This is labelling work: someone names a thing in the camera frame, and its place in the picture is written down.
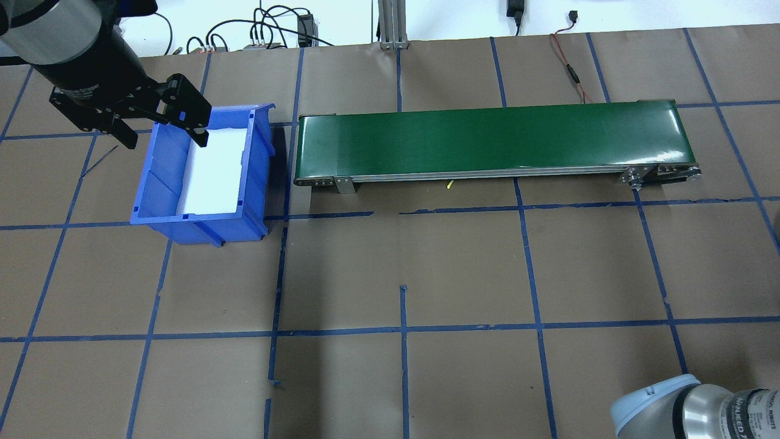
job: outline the connector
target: connector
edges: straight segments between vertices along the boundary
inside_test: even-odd
[[[526,12],[526,0],[506,0],[506,16],[514,17],[517,27],[523,20],[524,12]]]

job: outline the metal bracket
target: metal bracket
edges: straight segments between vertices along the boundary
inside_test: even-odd
[[[700,177],[701,170],[697,164],[647,165],[629,166],[620,176],[620,181],[627,183],[634,191],[639,191],[644,186],[693,181]]]
[[[379,47],[382,50],[408,48],[406,0],[379,0]]]
[[[336,190],[339,194],[354,194],[355,184],[352,182],[352,177],[334,177],[333,181],[336,184]]]

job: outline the white foam insert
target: white foam insert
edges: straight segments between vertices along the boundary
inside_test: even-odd
[[[208,131],[208,144],[190,142],[176,214],[233,213],[239,200],[246,128]]]

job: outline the blue tape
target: blue tape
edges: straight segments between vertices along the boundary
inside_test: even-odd
[[[95,132],[87,133],[64,133],[64,134],[29,134],[24,136],[8,136],[7,141],[25,141],[30,139],[59,139],[64,137],[89,137],[94,136]]]
[[[145,340],[145,334],[103,334],[103,335],[41,335],[32,337],[32,342],[52,341],[127,341]]]
[[[90,144],[89,150],[87,150],[87,155],[84,158],[84,163],[81,167],[81,173],[84,172],[84,170],[87,168],[90,162],[90,157],[92,156],[92,151],[94,150],[95,141],[98,139],[97,136],[92,137],[92,142]],[[51,283],[51,276],[54,274],[55,267],[57,266],[57,259],[59,258],[59,253],[62,250],[62,243],[65,241],[65,233],[67,231],[66,226],[70,222],[70,217],[73,214],[73,209],[76,207],[76,200],[79,197],[79,190],[81,189],[81,182],[83,180],[79,178],[78,183],[76,183],[76,189],[73,191],[73,197],[70,201],[70,207],[68,208],[68,216],[65,219],[64,227],[62,228],[62,231],[59,234],[59,240],[57,241],[57,246],[54,250],[54,256],[51,258],[51,264],[49,264],[48,272],[46,273],[46,280],[44,281],[44,286],[41,288],[41,295],[38,297],[38,303],[35,306],[35,312],[33,313],[33,319],[30,322],[30,329],[27,330],[27,336],[24,340],[24,346],[22,347],[22,352],[19,355],[19,361],[16,364],[16,370],[13,373],[13,378],[11,379],[11,385],[8,390],[8,394],[5,397],[5,404],[3,404],[2,413],[0,413],[0,431],[2,431],[3,425],[5,425],[5,418],[8,415],[8,410],[11,406],[11,401],[13,400],[13,394],[16,391],[16,385],[19,383],[19,376],[22,373],[22,368],[24,367],[24,361],[27,358],[27,350],[30,348],[30,343],[33,340],[33,333],[35,332],[35,327],[38,324],[38,318],[41,316],[41,310],[44,306],[44,301],[46,300],[46,294],[48,293],[48,287]]]
[[[337,212],[337,213],[307,213],[299,215],[288,215],[285,218],[288,220],[316,220],[321,218],[355,218],[359,216],[371,216],[374,215],[374,211],[362,211],[362,212]]]
[[[431,213],[464,213],[464,212],[504,212],[517,210],[515,205],[498,205],[491,207],[448,207],[441,209],[418,209],[414,212],[401,212],[399,215],[427,215]]]
[[[666,320],[612,320],[608,322],[559,322],[543,323],[545,329],[620,328],[666,326]]]
[[[162,268],[160,269],[160,279],[157,282],[157,293],[159,294],[160,291],[162,291],[162,286],[165,283],[165,274],[168,272],[168,260],[171,257],[171,247],[173,246],[173,241],[171,239],[168,239],[168,244],[165,246],[165,256],[162,257]]]
[[[592,202],[592,203],[572,203],[572,204],[536,204],[525,205],[523,210],[533,209],[560,209],[564,207],[572,207],[577,209],[589,209],[593,207],[625,207],[636,205],[635,202]]]
[[[66,224],[64,227],[66,229],[84,229],[89,227],[127,227],[132,226],[127,221],[111,221],[107,223],[72,223],[72,224]]]
[[[593,57],[593,64],[596,66],[596,74],[598,75],[598,82],[601,83],[601,91],[604,93],[604,100],[606,102],[612,102],[609,98],[607,83],[604,81],[604,74],[601,72],[601,64],[598,62],[596,46],[593,45],[593,38],[590,37],[590,32],[585,33],[585,38],[587,38],[587,45],[590,47],[590,55]]]
[[[19,108],[19,103],[22,101],[22,96],[24,95],[25,89],[27,89],[27,83],[30,82],[30,77],[33,74],[33,67],[30,66],[30,68],[27,71],[27,76],[24,77],[24,82],[22,83],[22,87],[19,89],[19,94],[16,96],[16,100],[13,103],[13,107],[11,108],[11,113],[8,114],[8,119],[5,122],[5,126],[2,128],[2,132],[0,132],[0,141],[7,140],[7,137],[5,135],[8,133],[9,127],[11,127],[11,121],[13,120],[13,115],[16,114],[16,109]]]
[[[657,200],[642,201],[642,205],[688,205],[688,204],[721,204],[721,203],[746,203],[755,202],[753,197],[749,198],[702,198],[701,200]]]
[[[547,352],[544,349],[544,326],[541,321],[541,310],[539,308],[539,297],[537,296],[536,278],[534,277],[534,263],[531,259],[531,247],[528,241],[528,227],[526,222],[525,208],[523,207],[523,195],[520,193],[520,185],[517,178],[514,179],[515,196],[520,214],[520,233],[523,235],[523,251],[526,256],[526,267],[528,269],[528,284],[531,290],[531,303],[534,306],[534,324],[537,331],[537,344],[539,347],[539,361],[541,364],[541,377],[544,384],[544,399],[547,402],[547,416],[550,423],[550,435],[552,439],[558,439],[558,428],[555,425],[555,410],[552,405],[552,389],[550,387],[550,373],[547,368]]]
[[[268,439],[271,434],[271,399],[265,399],[265,414],[263,418],[263,439]]]
[[[704,103],[704,104],[677,104],[677,108],[679,109],[706,109],[710,107],[714,107],[715,104],[711,103]]]
[[[657,327],[668,324],[668,319],[651,320],[607,320],[595,322],[551,322],[542,323],[544,329],[586,329],[612,327]],[[722,325],[734,323],[780,323],[780,316],[744,316],[744,317],[700,317],[695,319],[674,319],[675,325]],[[498,323],[476,325],[420,325],[406,327],[412,332],[473,332],[483,330],[536,330],[536,323]],[[330,337],[335,335],[395,334],[401,333],[401,327],[365,327],[334,330],[285,330],[279,331],[279,337]],[[184,334],[154,334],[153,340],[203,340],[213,338],[266,338],[273,337],[272,330],[253,330],[236,332],[199,332]],[[0,343],[23,343],[26,337],[0,337]],[[57,341],[127,341],[145,340],[145,334],[99,334],[99,335],[55,335],[35,336],[31,342]]]
[[[185,334],[154,334],[154,340],[208,340],[212,338],[263,338],[271,337],[270,330],[247,330],[236,332],[194,332]]]
[[[498,93],[501,94],[501,107],[506,108],[506,95],[504,94],[504,77],[501,75],[501,63],[498,62],[498,51],[495,49],[495,39],[490,37],[490,48],[493,51],[493,63],[495,74],[498,77]]]
[[[672,340],[675,344],[675,351],[677,352],[677,359],[679,360],[680,369],[682,370],[682,373],[688,373],[688,365],[686,364],[685,355],[683,354],[683,347],[680,343],[679,335],[677,334],[677,326],[675,325],[675,317],[672,314],[672,306],[668,303],[666,295],[666,284],[664,283],[663,275],[661,275],[661,265],[658,263],[658,255],[655,252],[653,237],[650,234],[650,227],[647,225],[647,217],[644,215],[644,208],[642,207],[642,199],[639,196],[639,192],[634,191],[634,198],[636,199],[636,209],[639,211],[639,218],[642,223],[642,229],[644,230],[644,239],[647,242],[647,248],[650,250],[650,258],[653,262],[655,279],[658,282],[658,290],[661,292],[661,300],[664,303],[666,319],[668,321],[669,329],[672,332]]]
[[[203,80],[200,82],[200,93],[206,91],[206,80],[208,79],[208,70],[211,68],[211,53],[206,54],[206,66],[203,69]]]
[[[154,296],[154,306],[152,306],[151,317],[149,318],[149,327],[147,329],[146,341],[144,342],[144,353],[141,355],[141,364],[138,369],[138,379],[136,380],[136,390],[133,393],[133,404],[130,406],[130,418],[127,423],[126,439],[133,437],[133,428],[136,426],[136,413],[138,412],[138,401],[141,398],[141,388],[144,385],[144,375],[146,374],[146,365],[149,359],[149,349],[151,348],[152,335],[154,334],[154,322],[157,320],[157,311],[160,306],[160,294]]]
[[[287,217],[290,214],[290,193],[293,190],[293,157],[295,156],[295,136],[298,130],[298,102],[300,100],[300,81],[303,76],[303,54],[305,48],[300,48],[298,54],[298,71],[296,73],[295,81],[295,97],[292,100],[292,125],[290,125],[290,143],[287,149],[287,176],[285,182],[285,203],[284,203],[284,216]]]
[[[287,227],[282,229],[282,243],[279,245],[279,265],[276,272],[276,299],[274,300],[274,322],[271,327],[271,352],[268,355],[268,379],[275,381],[276,348],[279,336],[279,316],[282,313],[282,290],[285,280],[285,257],[287,253]]]
[[[64,229],[65,224],[28,224],[22,226],[0,226],[0,230]]]
[[[400,327],[367,327],[332,330],[280,330],[279,337],[329,337],[331,335],[387,334],[401,332]]]
[[[406,285],[401,285],[401,393],[403,408],[403,437],[409,439],[409,353],[406,347]]]
[[[721,107],[740,107],[745,105],[777,105],[780,104],[780,100],[770,101],[741,101],[741,102],[718,102]]]
[[[752,316],[752,317],[704,317],[698,319],[676,319],[678,325],[722,325],[734,323],[777,323],[780,316]]]
[[[699,68],[701,79],[707,86],[707,93],[709,93],[710,99],[712,99],[715,112],[718,114],[718,118],[720,119],[721,125],[723,126],[723,131],[726,132],[726,137],[729,139],[729,144],[732,146],[732,150],[734,151],[737,162],[739,162],[739,166],[742,168],[742,172],[745,174],[745,180],[747,180],[747,184],[750,186],[750,191],[753,192],[756,204],[758,204],[758,209],[761,211],[761,216],[764,217],[764,223],[766,224],[767,230],[772,239],[772,244],[775,246],[775,251],[778,253],[778,255],[780,255],[780,239],[778,239],[778,235],[775,233],[775,227],[772,225],[772,221],[769,218],[769,214],[767,213],[766,208],[764,207],[764,203],[761,201],[761,195],[758,193],[756,184],[753,182],[753,178],[750,176],[750,171],[748,171],[745,160],[742,158],[742,154],[739,152],[739,148],[736,145],[734,136],[729,129],[729,125],[726,123],[726,118],[723,116],[723,111],[720,107],[721,104],[718,103],[718,99],[715,97],[715,92],[712,90],[710,80],[707,78],[707,74],[704,72],[704,65],[701,63],[701,59],[699,59],[699,54],[696,52],[696,48],[693,47],[693,39],[691,39],[690,33],[687,29],[683,29],[682,32],[685,34],[685,38],[688,41],[688,47],[690,48],[691,54],[693,54],[693,59],[696,60],[696,65]]]

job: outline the green conveyor belt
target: green conveyor belt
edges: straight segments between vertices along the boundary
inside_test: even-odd
[[[673,101],[304,116],[295,183],[603,173],[695,162]]]

